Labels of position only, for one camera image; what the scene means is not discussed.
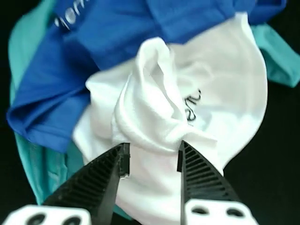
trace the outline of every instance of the teal fabric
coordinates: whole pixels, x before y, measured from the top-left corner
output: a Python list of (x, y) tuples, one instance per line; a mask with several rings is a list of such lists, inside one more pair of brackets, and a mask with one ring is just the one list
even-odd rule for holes
[[(12, 73), (10, 103), (15, 98), (23, 73), (43, 38), (55, 0), (43, 0), (15, 25), (8, 43), (8, 57)], [(83, 166), (83, 158), (74, 143), (62, 154), (32, 144), (15, 133), (19, 155), (38, 204)], [(114, 212), (131, 219), (115, 205)]]
[(268, 80), (294, 88), (300, 81), (300, 56), (269, 25), (251, 27), (267, 66)]

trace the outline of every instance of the mounting hole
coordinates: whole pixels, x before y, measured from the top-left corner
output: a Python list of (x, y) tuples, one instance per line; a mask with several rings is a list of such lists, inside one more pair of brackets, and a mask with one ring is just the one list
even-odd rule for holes
[(45, 220), (46, 215), (44, 213), (39, 213), (36, 215), (33, 215), (29, 218), (26, 225), (39, 225), (42, 224), (42, 222)]
[(201, 214), (201, 215), (206, 215), (208, 214), (208, 210), (203, 208), (203, 207), (197, 207), (197, 208), (193, 208), (192, 209), (192, 212), (193, 213), (198, 213), (198, 214)]
[(62, 225), (79, 225), (81, 223), (81, 219), (79, 217), (71, 217), (67, 219)]
[(232, 209), (232, 208), (227, 210), (227, 214), (229, 216), (244, 217), (244, 213), (242, 211), (237, 210), (237, 209)]

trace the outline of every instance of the blue shirt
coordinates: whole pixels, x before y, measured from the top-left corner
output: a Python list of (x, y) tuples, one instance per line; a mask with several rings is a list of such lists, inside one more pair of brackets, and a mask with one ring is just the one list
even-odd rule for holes
[(60, 0), (55, 7), (58, 19), (40, 43), (7, 113), (9, 125), (32, 143), (65, 152), (90, 102), (85, 81), (91, 74), (135, 57), (148, 38), (183, 44), (238, 11), (247, 11), (249, 20), (257, 22), (285, 6), (285, 0), (259, 2), (264, 4), (255, 6), (255, 0)]
[[(11, 69), (10, 102), (15, 98), (20, 81), (29, 65), (38, 44), (47, 31), (47, 22), (55, 0), (42, 0), (40, 4), (22, 16), (15, 25), (8, 43), (8, 58)], [(15, 134), (20, 159), (37, 203), (51, 195), (62, 183), (83, 167), (83, 157), (74, 143), (66, 153), (30, 143)], [(121, 208), (114, 206), (114, 212), (131, 219)]]

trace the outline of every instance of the white shirt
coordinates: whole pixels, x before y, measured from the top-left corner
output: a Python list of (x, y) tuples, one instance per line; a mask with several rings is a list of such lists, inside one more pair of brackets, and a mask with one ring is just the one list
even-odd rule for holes
[(247, 14), (184, 45), (146, 40), (136, 58), (92, 75), (91, 104), (73, 139), (85, 163), (130, 143), (130, 176), (116, 203), (143, 225), (180, 224), (181, 140), (223, 174), (258, 130), (267, 75)]

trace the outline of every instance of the black background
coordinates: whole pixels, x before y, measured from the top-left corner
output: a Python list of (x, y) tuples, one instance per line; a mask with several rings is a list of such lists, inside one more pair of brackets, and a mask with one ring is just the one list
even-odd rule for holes
[[(15, 22), (37, 3), (8, 0), (1, 7), (0, 224), (9, 212), (35, 203), (5, 113), (10, 82), (8, 37)], [(269, 22), (298, 53), (299, 21), (300, 1), (289, 0), (286, 10)], [(253, 140), (227, 165), (225, 177), (260, 225), (299, 225), (300, 85), (291, 89), (270, 82), (268, 88), (263, 123)], [(112, 223), (131, 224), (116, 215)]]

